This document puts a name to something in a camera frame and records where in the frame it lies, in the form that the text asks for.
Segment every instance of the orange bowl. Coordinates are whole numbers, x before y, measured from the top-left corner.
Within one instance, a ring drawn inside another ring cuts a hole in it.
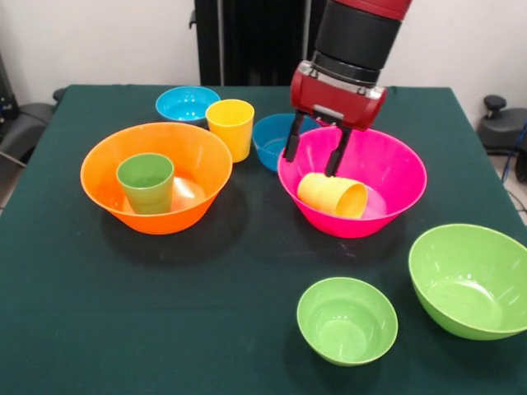
[[[170,211],[133,212],[117,180],[117,168],[130,156],[155,152],[174,163]],[[146,123],[112,134],[97,144],[81,167],[86,195],[126,225],[149,235],[167,235],[198,222],[231,176],[232,156],[207,130],[185,123]]]

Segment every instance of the green bowl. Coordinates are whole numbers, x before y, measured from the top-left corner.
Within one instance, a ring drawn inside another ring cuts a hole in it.
[[[475,225],[443,225],[421,235],[409,257],[424,309],[446,331],[496,340],[527,329],[527,249]]]
[[[339,366],[364,365],[395,342],[394,306],[375,287],[354,278],[315,283],[298,302],[302,336],[322,358]]]

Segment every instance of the table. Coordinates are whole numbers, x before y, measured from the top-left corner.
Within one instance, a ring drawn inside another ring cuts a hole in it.
[[[379,234],[312,228],[254,150],[193,228],[140,235],[84,195],[79,169],[103,137],[158,120],[166,86],[72,86],[0,217],[4,394],[527,393],[525,335],[469,342],[413,293],[408,251],[451,222],[527,241],[525,228],[450,89],[390,88],[375,122],[424,160],[422,200]],[[218,87],[256,119],[289,111],[287,87]],[[357,277],[383,291],[399,337],[382,359],[343,369],[296,326],[312,283]]]

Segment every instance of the cup lying on side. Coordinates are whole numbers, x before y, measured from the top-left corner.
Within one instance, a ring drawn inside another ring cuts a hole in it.
[[[298,185],[297,196],[316,210],[344,218],[361,218],[368,203],[366,185],[323,173],[308,173]]]

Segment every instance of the floor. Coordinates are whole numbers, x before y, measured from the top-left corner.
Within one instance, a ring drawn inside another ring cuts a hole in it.
[[[505,167],[506,157],[504,156],[490,156],[490,160],[496,169],[496,173],[501,177],[503,168]],[[509,196],[511,201],[514,203],[515,207],[519,210],[518,215],[521,217],[523,222],[527,225],[527,211],[521,211],[522,205],[523,208],[527,208],[527,184],[520,184],[516,181],[516,176],[514,173],[515,159],[511,161],[511,171],[509,172],[509,177],[505,182],[505,188],[510,192]],[[0,215],[2,215],[3,208],[8,204],[9,198],[11,197],[13,191],[15,190],[18,180],[22,175],[20,170],[14,179],[12,180],[11,185],[8,185],[5,190],[0,190]]]

